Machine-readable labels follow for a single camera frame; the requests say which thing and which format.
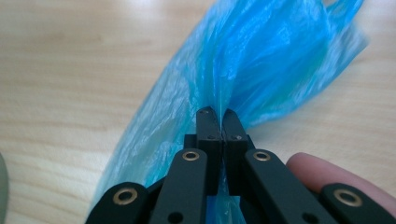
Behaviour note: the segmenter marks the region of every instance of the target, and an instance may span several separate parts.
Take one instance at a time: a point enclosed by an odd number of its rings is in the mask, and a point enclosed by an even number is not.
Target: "hand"
[[[307,188],[316,193],[320,193],[320,190],[328,184],[347,184],[360,189],[396,217],[395,198],[369,181],[341,167],[305,153],[293,155],[286,165]]]

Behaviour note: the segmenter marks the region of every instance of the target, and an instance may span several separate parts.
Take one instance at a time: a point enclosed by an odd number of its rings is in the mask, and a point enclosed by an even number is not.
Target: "blue plastic film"
[[[112,186],[165,176],[195,112],[234,110],[245,128],[278,119],[326,88],[366,41],[352,20],[361,0],[219,0],[164,68],[110,159],[93,204]],[[208,223],[244,223],[238,198],[208,198]]]

